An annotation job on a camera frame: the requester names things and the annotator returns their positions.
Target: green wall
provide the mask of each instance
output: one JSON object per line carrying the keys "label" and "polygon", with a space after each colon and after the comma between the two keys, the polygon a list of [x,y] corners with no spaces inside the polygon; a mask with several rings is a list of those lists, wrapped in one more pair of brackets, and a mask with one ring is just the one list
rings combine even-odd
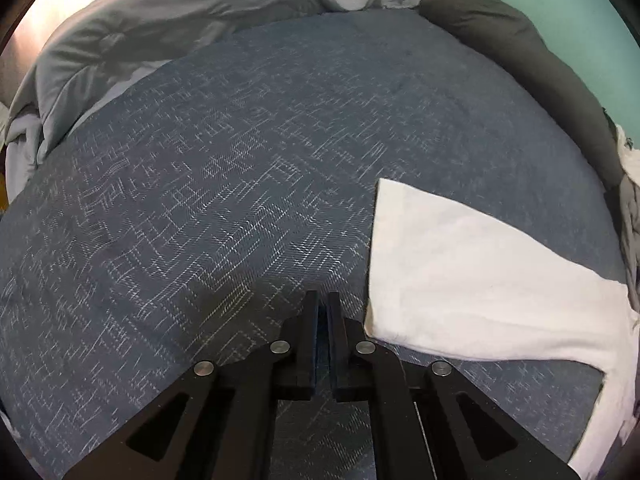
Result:
{"label": "green wall", "polygon": [[627,136],[640,143],[640,47],[608,0],[503,0],[535,23]]}

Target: silver rivet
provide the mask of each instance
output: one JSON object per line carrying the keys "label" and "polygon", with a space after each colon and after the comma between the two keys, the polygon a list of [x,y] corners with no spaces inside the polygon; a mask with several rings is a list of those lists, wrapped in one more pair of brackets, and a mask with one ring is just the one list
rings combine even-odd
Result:
{"label": "silver rivet", "polygon": [[356,352],[358,354],[373,354],[376,351],[376,345],[371,341],[360,341],[356,345]]}
{"label": "silver rivet", "polygon": [[436,361],[431,365],[431,370],[440,377],[446,377],[451,373],[451,365],[445,361]]}
{"label": "silver rivet", "polygon": [[205,377],[213,373],[214,365],[211,361],[200,361],[193,367],[193,373],[200,377]]}
{"label": "silver rivet", "polygon": [[286,354],[291,348],[291,345],[286,341],[280,339],[271,343],[271,346],[269,348],[271,348],[271,351],[274,354]]}

